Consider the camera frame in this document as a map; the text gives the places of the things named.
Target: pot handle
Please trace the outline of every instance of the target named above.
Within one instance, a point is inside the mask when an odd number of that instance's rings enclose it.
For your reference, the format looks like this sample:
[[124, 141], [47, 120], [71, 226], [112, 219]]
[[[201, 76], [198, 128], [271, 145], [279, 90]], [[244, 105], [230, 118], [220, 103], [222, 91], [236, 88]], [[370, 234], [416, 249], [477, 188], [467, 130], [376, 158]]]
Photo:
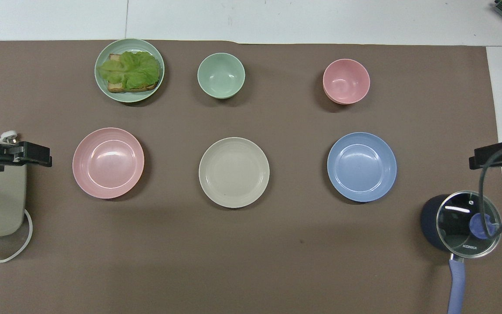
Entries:
[[466, 285], [464, 258], [451, 254], [448, 266], [451, 269], [452, 286], [451, 295], [448, 299], [447, 314], [460, 314], [462, 312], [462, 301], [464, 300], [464, 286]]

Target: sandwich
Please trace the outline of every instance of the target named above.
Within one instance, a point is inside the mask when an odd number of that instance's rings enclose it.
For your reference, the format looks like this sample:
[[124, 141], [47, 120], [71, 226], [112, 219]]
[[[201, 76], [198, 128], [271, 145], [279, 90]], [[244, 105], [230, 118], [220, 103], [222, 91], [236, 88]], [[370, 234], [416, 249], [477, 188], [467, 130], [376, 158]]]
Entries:
[[108, 81], [108, 91], [112, 93], [151, 91], [160, 77], [158, 61], [146, 51], [110, 54], [109, 60], [96, 69]]

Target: bread slice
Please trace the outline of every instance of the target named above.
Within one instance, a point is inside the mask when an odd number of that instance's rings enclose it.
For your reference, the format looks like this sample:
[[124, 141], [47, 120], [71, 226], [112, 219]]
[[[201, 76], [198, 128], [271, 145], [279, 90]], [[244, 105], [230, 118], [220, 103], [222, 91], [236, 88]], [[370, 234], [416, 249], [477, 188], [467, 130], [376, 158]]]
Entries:
[[[117, 55], [117, 54], [110, 54], [110, 60], [119, 61], [119, 56], [120, 55]], [[116, 84], [112, 84], [112, 83], [108, 82], [108, 91], [110, 91], [110, 93], [125, 93], [125, 92], [138, 93], [138, 92], [151, 91], [152, 89], [156, 88], [156, 85], [158, 85], [158, 82], [155, 82], [152, 85], [143, 86], [143, 87], [139, 87], [139, 88], [125, 89], [125, 88], [123, 88], [123, 84], [121, 82], [116, 83]]]

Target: green bowl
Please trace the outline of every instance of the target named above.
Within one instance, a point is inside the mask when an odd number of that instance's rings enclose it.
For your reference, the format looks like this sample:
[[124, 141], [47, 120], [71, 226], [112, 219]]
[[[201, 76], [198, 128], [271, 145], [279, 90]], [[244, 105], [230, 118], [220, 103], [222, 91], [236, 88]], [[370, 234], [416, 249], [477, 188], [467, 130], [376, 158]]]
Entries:
[[235, 56], [218, 52], [201, 62], [197, 80], [208, 95], [219, 99], [230, 98], [243, 86], [245, 69]]
[[[138, 51], [146, 51], [151, 54], [157, 61], [160, 67], [160, 77], [158, 79], [158, 84], [155, 89], [146, 92], [139, 93], [110, 93], [108, 91], [108, 81], [103, 79], [98, 73], [98, 66], [101, 66], [106, 60], [109, 59], [110, 54], [122, 54], [125, 51], [138, 52]], [[94, 65], [94, 77], [96, 78], [96, 84], [104, 94], [106, 94], [109, 98], [119, 101], [119, 102], [137, 102], [143, 99], [150, 97], [155, 91], [160, 87], [162, 81], [164, 80], [165, 73], [164, 59], [162, 59], [162, 55], [155, 46], [149, 44], [148, 42], [135, 38], [127, 38], [120, 39], [112, 42], [100, 54], [98, 55], [98, 59], [96, 59], [96, 64]]]

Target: lettuce leaf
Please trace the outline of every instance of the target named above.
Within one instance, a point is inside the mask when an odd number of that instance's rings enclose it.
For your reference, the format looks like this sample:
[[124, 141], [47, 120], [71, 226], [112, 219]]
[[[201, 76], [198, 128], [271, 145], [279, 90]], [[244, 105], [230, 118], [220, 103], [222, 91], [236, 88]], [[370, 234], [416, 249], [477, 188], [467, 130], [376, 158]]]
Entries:
[[103, 79], [112, 84], [121, 82], [125, 89], [152, 85], [160, 73], [158, 61], [146, 51], [136, 54], [126, 51], [119, 56], [119, 61], [107, 60], [97, 69]]

